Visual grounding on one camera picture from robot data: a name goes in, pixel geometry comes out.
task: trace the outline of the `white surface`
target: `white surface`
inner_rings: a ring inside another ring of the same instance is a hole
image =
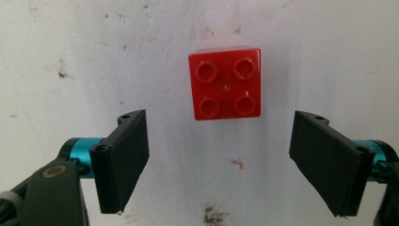
[[[372,225],[384,186],[334,218],[288,149],[300,109],[399,150],[398,22],[396,0],[2,0],[0,188],[146,108],[151,157],[125,213],[101,215],[82,182],[92,225],[204,225],[207,205],[226,226]],[[195,121],[188,54],[241,44],[263,51],[262,116]]]

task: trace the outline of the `red block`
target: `red block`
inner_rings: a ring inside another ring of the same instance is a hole
[[[198,121],[261,115],[261,50],[200,50],[188,57]]]

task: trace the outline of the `blue joint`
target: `blue joint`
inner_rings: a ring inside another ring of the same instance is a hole
[[[381,167],[383,168],[386,165],[390,165],[390,163],[387,161],[387,157],[385,156],[384,151],[382,151],[381,147],[379,147],[377,143],[367,139],[355,139],[352,141],[359,146],[369,148],[375,152],[375,158],[373,160],[372,166],[372,174],[379,174],[379,172],[381,171]],[[369,176],[368,181],[378,182],[377,179],[372,176]]]
[[[82,176],[82,178],[94,178],[93,170],[91,168],[90,153],[88,150],[91,148],[91,146],[100,143],[101,140],[102,138],[79,138],[73,144],[70,158],[79,159],[82,164],[86,165],[90,169],[90,172]]]

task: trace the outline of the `orange mark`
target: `orange mark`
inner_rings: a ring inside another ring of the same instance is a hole
[[[230,164],[234,164],[234,165],[240,165],[240,169],[241,170],[243,170],[244,169],[244,163],[243,163],[243,161],[241,161],[241,159],[239,159],[239,160],[232,160],[231,162],[230,162]]]

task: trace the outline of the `block top face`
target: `block top face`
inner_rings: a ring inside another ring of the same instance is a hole
[[[196,120],[261,115],[261,51],[234,47],[188,57]]]

